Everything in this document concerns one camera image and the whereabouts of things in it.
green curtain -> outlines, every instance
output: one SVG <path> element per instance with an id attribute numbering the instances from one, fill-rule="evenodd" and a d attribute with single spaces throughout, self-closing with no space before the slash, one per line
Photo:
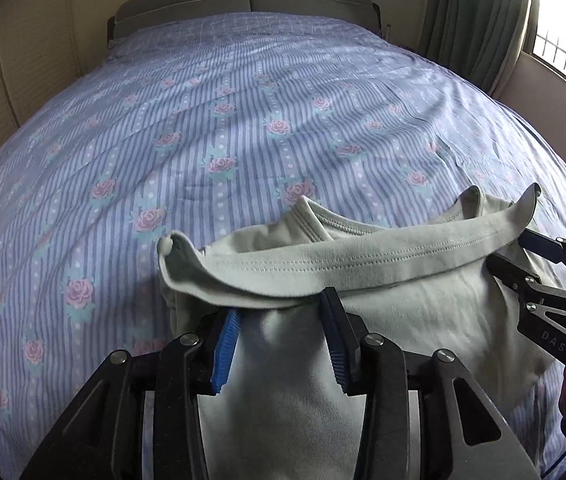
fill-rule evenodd
<path id="1" fill-rule="evenodd" d="M 418 53 L 493 91 L 511 45 L 522 38 L 530 0 L 428 0 Z"/>

gray t-shirt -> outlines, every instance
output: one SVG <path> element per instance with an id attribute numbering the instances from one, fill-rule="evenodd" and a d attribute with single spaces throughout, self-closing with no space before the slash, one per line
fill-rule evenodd
<path id="1" fill-rule="evenodd" d="M 194 330 L 211 305 L 244 309 L 229 381 L 199 400 L 210 478 L 352 478 L 365 400 L 335 383 L 313 299 L 326 286 L 402 349 L 451 349 L 498 409 L 513 409 L 552 357 L 517 332 L 518 297 L 484 261 L 499 251 L 557 286 L 546 262 L 516 243 L 539 194 L 534 184 L 512 203 L 471 187 L 440 217 L 399 229 L 302 197 L 276 224 L 201 251 L 180 232 L 162 238 L 175 336 Z"/>

blue striped bedspread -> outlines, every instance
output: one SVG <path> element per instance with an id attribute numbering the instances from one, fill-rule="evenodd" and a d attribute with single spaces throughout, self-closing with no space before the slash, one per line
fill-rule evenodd
<path id="1" fill-rule="evenodd" d="M 228 14 L 112 44 L 0 150 L 0 474 L 18 477 L 110 351 L 170 340 L 155 250 L 169 230 L 202 246 L 302 194 L 407 226 L 472 184 L 515 199 L 532 182 L 538 226 L 565 236 L 566 165 L 543 138 L 355 25 Z M 565 446 L 561 378 L 557 364 L 505 414 L 540 468 Z"/>

cable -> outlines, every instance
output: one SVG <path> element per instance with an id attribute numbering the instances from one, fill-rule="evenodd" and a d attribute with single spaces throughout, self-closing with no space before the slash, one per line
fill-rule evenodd
<path id="1" fill-rule="evenodd" d="M 561 456 L 558 457 L 558 460 L 552 464 L 552 467 L 541 475 L 541 479 L 545 478 L 547 475 L 549 475 L 549 473 L 554 471 L 556 467 L 563 461 L 563 459 L 565 459 L 565 457 L 566 457 L 566 450 L 563 452 Z"/>

rose print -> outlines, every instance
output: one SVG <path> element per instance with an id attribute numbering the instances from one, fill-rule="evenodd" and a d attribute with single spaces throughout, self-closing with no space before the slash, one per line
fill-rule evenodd
<path id="1" fill-rule="evenodd" d="M 279 83 L 277 83 L 276 81 L 270 81 L 270 80 L 262 80 L 259 81 L 259 88 L 262 88 L 264 90 L 273 90 L 274 88 L 278 88 Z"/>
<path id="2" fill-rule="evenodd" d="M 438 152 L 438 144 L 435 141 L 426 142 L 425 143 L 425 150 L 429 153 L 437 153 Z"/>
<path id="3" fill-rule="evenodd" d="M 312 106 L 321 112 L 329 110 L 330 105 L 330 100 L 326 99 L 325 97 L 317 97 L 312 101 Z"/>
<path id="4" fill-rule="evenodd" d="M 170 88 L 170 87 L 174 86 L 175 84 L 176 84 L 176 81 L 172 77 L 166 77 L 165 79 L 163 79 L 163 81 L 161 81 L 161 86 L 163 88 Z"/>
<path id="5" fill-rule="evenodd" d="M 179 132 L 174 132 L 172 134 L 165 134 L 156 140 L 156 145 L 159 147 L 172 146 L 175 142 L 179 142 L 181 139 L 181 134 Z"/>
<path id="6" fill-rule="evenodd" d="M 291 130 L 289 122 L 285 119 L 274 119 L 268 123 L 268 131 L 271 134 L 285 135 L 290 133 Z"/>
<path id="7" fill-rule="evenodd" d="M 94 287 L 90 280 L 85 278 L 82 280 L 70 280 L 66 287 L 64 299 L 68 305 L 74 308 L 85 308 L 90 303 L 93 292 Z"/>
<path id="8" fill-rule="evenodd" d="M 43 341 L 40 339 L 26 341 L 23 345 L 24 357 L 33 365 L 43 361 Z"/>
<path id="9" fill-rule="evenodd" d="M 23 195 L 21 195 L 18 205 L 22 206 L 23 204 L 25 204 L 26 202 L 28 202 L 28 199 L 32 196 L 32 192 L 31 191 L 27 191 L 26 193 L 24 193 Z"/>
<path id="10" fill-rule="evenodd" d="M 154 339 L 154 351 L 160 352 L 165 348 L 165 340 L 164 339 Z"/>
<path id="11" fill-rule="evenodd" d="M 234 111 L 233 103 L 219 103 L 212 108 L 212 111 L 217 115 L 226 115 Z"/>
<path id="12" fill-rule="evenodd" d="M 97 124 L 101 123 L 101 119 L 98 117 L 90 117 L 87 121 L 86 121 L 86 128 L 93 128 L 95 127 Z"/>
<path id="13" fill-rule="evenodd" d="M 425 186 L 428 178 L 420 171 L 412 171 L 408 174 L 407 181 L 414 186 Z"/>
<path id="14" fill-rule="evenodd" d="M 123 104 L 126 106 L 130 106 L 136 103 L 137 101 L 138 101 L 138 95 L 130 94 L 123 99 Z"/>
<path id="15" fill-rule="evenodd" d="M 360 155 L 363 152 L 363 148 L 358 144 L 348 144 L 347 146 L 339 146 L 335 151 L 342 156 L 351 156 Z"/>
<path id="16" fill-rule="evenodd" d="M 52 146 L 48 148 L 48 155 L 55 156 L 60 151 L 61 151 L 61 145 L 58 142 L 55 142 L 54 144 L 52 144 Z"/>
<path id="17" fill-rule="evenodd" d="M 151 352 L 160 352 L 165 347 L 163 339 L 143 339 L 136 341 L 132 348 L 132 353 L 137 355 L 150 354 Z"/>
<path id="18" fill-rule="evenodd" d="M 163 222 L 165 211 L 161 208 L 141 211 L 134 221 L 134 230 L 143 233 L 153 231 Z"/>
<path id="19" fill-rule="evenodd" d="M 50 239 L 52 238 L 52 233 L 54 231 L 51 229 L 50 231 L 46 232 L 43 234 L 43 236 L 41 237 L 41 239 L 39 240 L 39 243 L 37 244 L 37 249 L 41 249 L 43 246 L 47 245 L 47 243 L 50 241 Z"/>
<path id="20" fill-rule="evenodd" d="M 311 198 L 314 196 L 316 188 L 311 180 L 308 178 L 303 182 L 295 182 L 293 184 L 286 184 L 283 193 L 283 202 L 288 205 L 294 205 L 299 197 L 306 196 Z"/>
<path id="21" fill-rule="evenodd" d="M 0 390 L 0 410 L 6 410 L 10 400 L 8 399 L 7 392 Z"/>
<path id="22" fill-rule="evenodd" d="M 381 128 L 383 128 L 383 124 L 381 124 L 380 121 L 375 120 L 365 121 L 365 126 L 368 130 L 380 130 Z"/>
<path id="23" fill-rule="evenodd" d="M 232 88 L 231 86 L 221 86 L 221 88 L 218 89 L 218 94 L 220 96 L 225 96 L 234 93 L 234 91 L 234 88 Z"/>
<path id="24" fill-rule="evenodd" d="M 213 156 L 207 164 L 210 173 L 223 173 L 236 168 L 236 158 L 233 156 Z"/>
<path id="25" fill-rule="evenodd" d="M 113 178 L 103 180 L 95 184 L 95 186 L 92 188 L 92 191 L 90 191 L 90 196 L 96 200 L 106 198 L 112 192 L 114 184 L 116 184 L 116 180 L 114 180 Z"/>

